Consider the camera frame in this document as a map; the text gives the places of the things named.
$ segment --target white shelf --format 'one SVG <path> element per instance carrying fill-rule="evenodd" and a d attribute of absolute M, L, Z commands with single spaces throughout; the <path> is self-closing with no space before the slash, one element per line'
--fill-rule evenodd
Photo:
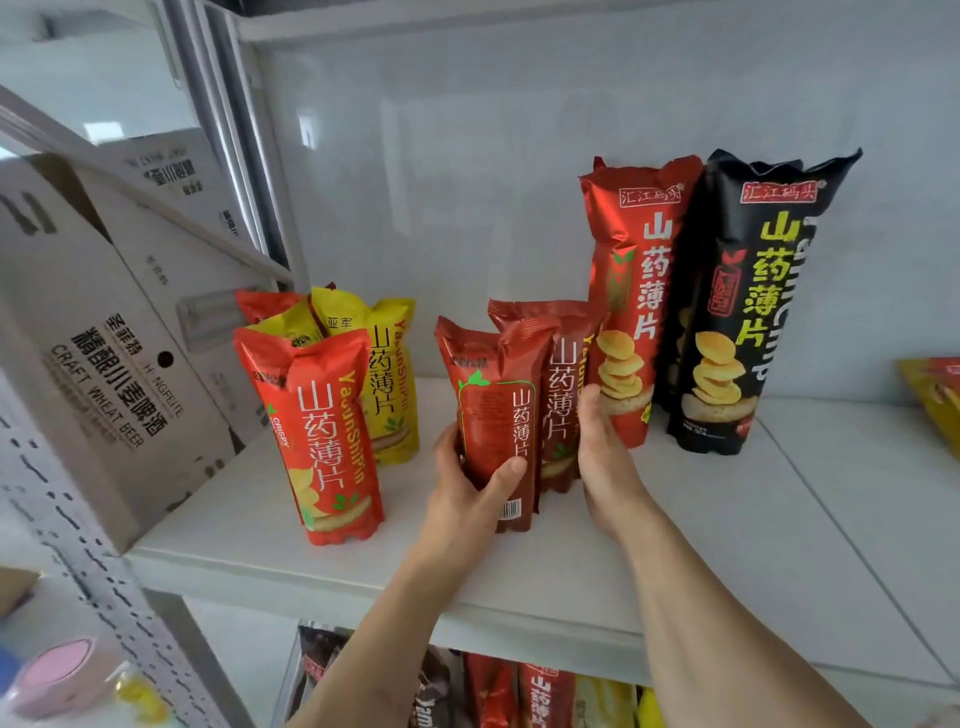
<path fill-rule="evenodd" d="M 265 433 L 128 554 L 144 585 L 356 626 L 416 537 L 434 479 L 429 444 L 454 416 L 445 380 L 421 379 L 418 389 L 424 449 L 381 470 L 387 521 L 368 541 L 307 543 Z M 680 450 L 655 419 L 634 454 L 655 497 L 720 578 L 808 660 L 833 674 L 949 685 L 763 427 L 740 455 L 725 458 Z M 529 533 L 497 537 L 433 641 L 650 679 L 630 575 L 590 523 L 579 488 L 545 497 Z"/>
<path fill-rule="evenodd" d="M 923 410 L 774 400 L 763 423 L 954 676 L 960 463 Z"/>

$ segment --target black snack bag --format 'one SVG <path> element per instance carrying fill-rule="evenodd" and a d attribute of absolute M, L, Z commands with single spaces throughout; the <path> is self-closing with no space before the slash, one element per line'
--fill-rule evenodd
<path fill-rule="evenodd" d="M 663 325 L 663 343 L 657 359 L 657 389 L 654 401 L 667 412 L 672 412 L 679 398 L 680 363 L 688 337 L 686 330 L 693 323 L 704 271 L 713 262 L 712 243 L 717 236 L 719 219 L 713 190 L 713 173 L 721 161 L 739 161 L 729 152 L 718 149 L 710 155 L 704 173 L 697 181 L 690 197 L 690 207 L 684 226 L 674 243 L 673 280 L 667 301 L 667 319 Z M 755 161 L 750 165 L 758 174 L 769 172 L 774 165 Z M 803 172 L 799 159 L 782 162 Z"/>
<path fill-rule="evenodd" d="M 420 668 L 420 689 L 414 698 L 410 728 L 454 728 L 450 668 L 432 646 L 427 647 Z"/>
<path fill-rule="evenodd" d="M 668 428 L 681 448 L 740 452 L 818 218 L 862 155 L 858 149 L 805 170 L 798 160 L 711 158 L 716 230 Z"/>

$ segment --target forearm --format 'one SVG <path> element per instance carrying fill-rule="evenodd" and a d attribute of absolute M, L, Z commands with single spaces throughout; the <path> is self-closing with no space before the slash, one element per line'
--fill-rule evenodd
<path fill-rule="evenodd" d="M 288 728 L 404 728 L 433 628 L 452 597 L 412 552 Z"/>
<path fill-rule="evenodd" d="M 868 726 L 736 600 L 652 501 L 636 505 L 636 528 L 622 543 L 655 688 L 672 728 Z"/>

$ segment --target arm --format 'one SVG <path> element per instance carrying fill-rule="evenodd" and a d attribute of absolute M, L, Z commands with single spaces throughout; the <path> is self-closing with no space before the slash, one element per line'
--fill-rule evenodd
<path fill-rule="evenodd" d="M 437 488 L 417 541 L 288 728 L 407 725 L 434 625 L 490 548 L 526 470 L 511 458 L 478 493 L 460 470 L 456 434 L 451 425 L 437 442 Z"/>
<path fill-rule="evenodd" d="M 580 400 L 580 468 L 590 513 L 623 548 L 636 583 L 654 688 L 672 728 L 869 728 L 759 622 L 657 506 L 600 408 Z"/>

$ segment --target red snack bag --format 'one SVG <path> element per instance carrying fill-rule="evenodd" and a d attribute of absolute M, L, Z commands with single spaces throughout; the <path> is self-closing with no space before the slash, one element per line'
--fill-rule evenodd
<path fill-rule="evenodd" d="M 464 473 L 477 490 L 515 455 L 527 470 L 503 505 L 497 533 L 529 531 L 540 462 L 540 374 L 560 322 L 524 319 L 500 334 L 460 328 L 441 316 L 434 335 L 457 392 Z"/>
<path fill-rule="evenodd" d="M 560 328 L 543 365 L 540 384 L 539 492 L 566 493 L 577 471 L 580 422 L 577 402 L 587 374 L 587 353 L 607 315 L 602 303 L 587 301 L 530 301 L 487 303 L 496 327 L 503 331 L 521 319 L 556 316 Z"/>
<path fill-rule="evenodd" d="M 524 728 L 570 728 L 577 676 L 572 672 L 520 664 L 520 713 Z"/>
<path fill-rule="evenodd" d="M 477 655 L 472 652 L 464 653 L 467 703 L 470 716 L 474 719 L 474 722 L 480 722 L 479 716 L 482 712 L 483 705 L 493 690 L 493 683 L 496 682 L 497 676 L 505 665 L 510 668 L 510 672 L 513 674 L 513 663 L 506 663 L 499 657 Z"/>
<path fill-rule="evenodd" d="M 587 379 L 600 385 L 613 429 L 628 448 L 647 436 L 673 242 L 703 166 L 694 156 L 661 169 L 608 167 L 597 157 L 593 172 L 580 178 L 596 241 L 589 299 L 611 312 Z"/>
<path fill-rule="evenodd" d="M 259 324 L 264 319 L 276 316 L 306 298 L 296 291 L 248 291 L 239 288 L 236 291 L 237 304 L 248 324 Z"/>
<path fill-rule="evenodd" d="M 360 404 L 370 336 L 351 331 L 298 349 L 238 328 L 233 343 L 267 407 L 310 543 L 369 538 L 383 522 Z"/>
<path fill-rule="evenodd" d="M 480 708 L 480 728 L 517 728 L 514 665 L 503 662 Z"/>

